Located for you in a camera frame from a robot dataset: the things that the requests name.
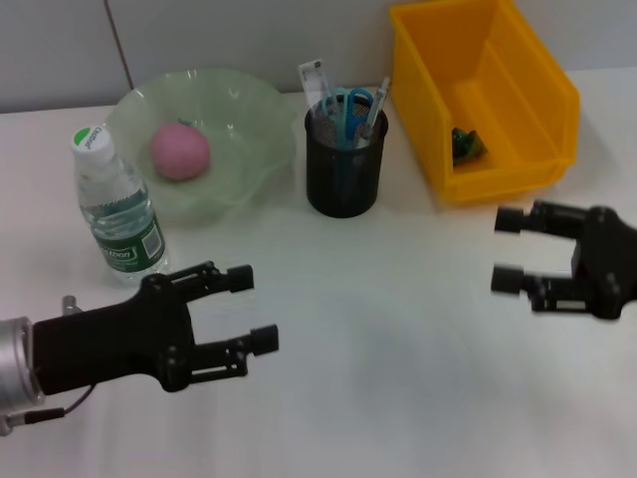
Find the bottle cap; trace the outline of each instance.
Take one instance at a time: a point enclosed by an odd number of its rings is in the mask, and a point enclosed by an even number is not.
[[[71,149],[78,167],[86,169],[101,169],[115,156],[115,146],[105,126],[87,126],[77,131]]]

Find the plastic bottle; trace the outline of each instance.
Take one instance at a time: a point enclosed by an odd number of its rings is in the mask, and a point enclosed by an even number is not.
[[[116,153],[104,126],[73,136],[80,209],[106,262],[124,283],[168,270],[168,253],[148,190]]]

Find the black pen holder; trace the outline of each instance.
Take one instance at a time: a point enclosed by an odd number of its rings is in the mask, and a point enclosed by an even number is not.
[[[343,96],[338,96],[342,110]],[[333,114],[331,101],[327,101],[329,114]],[[355,118],[366,117],[369,102],[356,97],[353,108]],[[321,105],[315,105],[306,114],[307,132],[307,195],[310,204],[330,217],[354,217],[369,209],[378,195],[378,179],[385,136],[389,123],[384,112],[378,114],[369,145],[360,145],[364,122],[356,129],[347,147],[338,143],[335,117],[327,116]]]

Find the pink ball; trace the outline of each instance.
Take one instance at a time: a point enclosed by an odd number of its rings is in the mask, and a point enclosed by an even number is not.
[[[173,123],[162,126],[150,141],[155,170],[168,179],[182,181],[201,174],[210,164],[210,147],[199,129]]]

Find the yellow storage box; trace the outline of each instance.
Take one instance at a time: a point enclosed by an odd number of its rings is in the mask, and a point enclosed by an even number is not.
[[[579,96],[511,0],[391,9],[392,98],[434,188],[454,203],[505,199],[575,160]],[[488,151],[454,167],[451,131]]]

